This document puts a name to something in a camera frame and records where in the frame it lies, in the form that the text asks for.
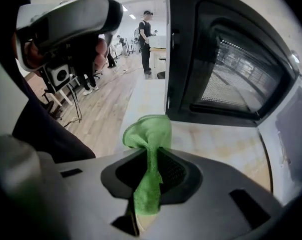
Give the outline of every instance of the green cloth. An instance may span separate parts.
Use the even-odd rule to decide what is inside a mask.
[[[136,188],[134,209],[136,214],[153,215],[159,212],[160,183],[162,177],[157,168],[159,147],[171,147],[172,126],[166,115],[146,115],[129,126],[123,134],[123,144],[147,150],[147,170]]]

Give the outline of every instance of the hand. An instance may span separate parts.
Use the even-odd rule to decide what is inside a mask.
[[[104,39],[99,38],[95,50],[98,53],[94,59],[95,70],[99,70],[106,62],[105,56],[107,55],[107,45]],[[39,54],[39,49],[35,46],[33,41],[25,44],[24,51],[27,55],[27,63],[30,67],[36,69],[45,63],[44,56]]]

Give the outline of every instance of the black sleeve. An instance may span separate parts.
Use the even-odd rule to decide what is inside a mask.
[[[144,28],[145,28],[145,25],[143,24],[143,22],[140,22],[139,23],[139,31],[141,31]]]

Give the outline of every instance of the microwave door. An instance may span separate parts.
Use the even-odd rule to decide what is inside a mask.
[[[168,0],[166,114],[256,127],[297,78],[276,30],[240,0]]]

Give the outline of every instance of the sneaker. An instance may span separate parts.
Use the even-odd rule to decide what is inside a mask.
[[[84,95],[84,96],[89,95],[89,94],[92,93],[92,91],[93,91],[92,89],[85,90],[85,91],[83,92],[83,95]]]

